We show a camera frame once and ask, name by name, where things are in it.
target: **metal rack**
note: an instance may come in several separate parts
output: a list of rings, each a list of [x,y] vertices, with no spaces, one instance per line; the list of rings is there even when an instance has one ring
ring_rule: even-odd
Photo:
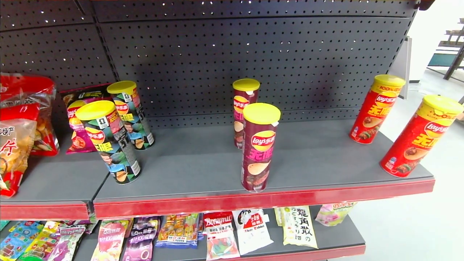
[[[391,146],[382,134],[370,146],[347,135],[374,75],[387,73],[394,61],[417,1],[0,4],[3,72],[49,76],[59,91],[134,80],[157,135],[157,144],[139,154],[139,180],[125,186],[108,178],[98,156],[66,155],[69,137],[64,136],[60,155],[33,161],[18,196],[2,200],[2,218],[84,219],[89,211],[97,218],[119,218],[317,205],[433,189],[433,176],[421,166],[406,179],[381,170],[378,160]],[[274,173],[260,194],[241,189],[240,151],[230,135],[231,82],[244,77],[261,82],[259,101],[282,110]],[[69,132],[60,97],[53,123],[57,132]],[[347,235],[338,245],[303,252],[268,249],[259,259],[364,253],[350,220],[338,229]],[[318,241],[328,231],[317,231]],[[176,258],[199,260],[201,251]]]

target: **colorful chip can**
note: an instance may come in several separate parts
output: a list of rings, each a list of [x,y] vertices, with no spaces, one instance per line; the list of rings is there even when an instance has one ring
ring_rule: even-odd
[[[271,104],[254,103],[244,108],[243,115],[245,141],[241,181],[249,192],[261,192],[269,176],[280,110]]]
[[[259,82],[255,79],[240,79],[232,84],[234,88],[233,96],[233,128],[235,131],[234,143],[239,149],[243,148],[244,128],[243,128],[243,109],[258,101]]]
[[[380,166],[393,176],[407,177],[463,111],[464,107],[453,99],[424,96]]]
[[[106,91],[111,94],[135,149],[145,150],[151,147],[155,143],[155,138],[145,118],[137,93],[137,84],[133,81],[121,81],[111,84]]]
[[[374,83],[350,131],[351,139],[361,144],[373,142],[405,83],[404,79],[388,74],[374,77]]]
[[[140,174],[140,165],[114,103],[96,101],[86,104],[76,111],[76,117],[81,120],[116,182],[128,184],[134,181]]]

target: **store shelf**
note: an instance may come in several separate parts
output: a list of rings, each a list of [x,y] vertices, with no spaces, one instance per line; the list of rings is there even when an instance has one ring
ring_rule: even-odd
[[[18,193],[0,200],[2,219],[88,219],[87,204],[108,176],[108,170],[97,153],[67,155],[71,138],[60,141],[59,155],[29,158]]]
[[[335,227],[325,227],[314,221],[314,217],[320,206],[312,206],[313,226],[319,249],[301,247],[294,245],[283,245],[282,228],[276,224],[274,210],[265,209],[269,215],[270,222],[267,223],[269,234],[274,241],[273,244],[248,253],[241,258],[230,260],[253,260],[253,261],[280,261],[283,258],[291,258],[292,261],[316,261],[342,256],[364,254],[366,245],[356,226],[351,219],[346,217],[342,224]],[[0,233],[0,240],[8,235],[8,229],[15,224],[10,222]],[[90,260],[93,250],[97,245],[98,229],[91,234],[85,235],[74,258],[75,261]],[[153,261],[203,261],[206,258],[206,240],[199,241],[197,249],[169,249],[155,248]]]
[[[138,154],[142,173],[121,186],[109,177],[94,200],[98,219],[289,205],[318,205],[431,192],[433,175],[418,166],[404,179],[379,160],[392,145],[378,134],[371,145],[348,137],[352,120],[281,123],[267,189],[240,184],[241,151],[231,126],[156,131],[156,144]]]

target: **white floor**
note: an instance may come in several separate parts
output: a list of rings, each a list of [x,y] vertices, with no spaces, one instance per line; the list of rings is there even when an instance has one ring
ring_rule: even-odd
[[[427,70],[419,91],[397,100],[380,131],[395,140],[425,94],[459,101],[464,83],[442,78]],[[337,261],[464,260],[464,126],[453,124],[421,164],[436,178],[434,191],[358,203],[350,216],[366,241],[366,254]]]

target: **yellow plastic lid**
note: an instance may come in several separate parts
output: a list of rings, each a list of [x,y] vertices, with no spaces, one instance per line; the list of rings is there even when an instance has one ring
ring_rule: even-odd
[[[131,95],[136,87],[137,84],[133,81],[120,81],[108,86],[106,88],[106,91],[111,94],[118,94],[124,92],[128,95]]]
[[[459,102],[443,96],[425,95],[422,101],[428,106],[443,113],[459,114],[464,111],[464,106]]]
[[[406,84],[406,81],[403,78],[398,76],[390,75],[390,74],[379,74],[374,77],[374,81],[379,82],[381,84],[389,85],[389,86],[403,86]]]
[[[116,106],[113,102],[96,101],[80,107],[76,111],[76,117],[81,121],[90,121],[105,117],[114,110],[116,110]]]
[[[255,79],[245,78],[236,80],[232,86],[237,91],[256,91],[259,89],[259,82]]]
[[[271,104],[253,103],[243,109],[243,117],[251,123],[267,125],[280,120],[280,110]]]

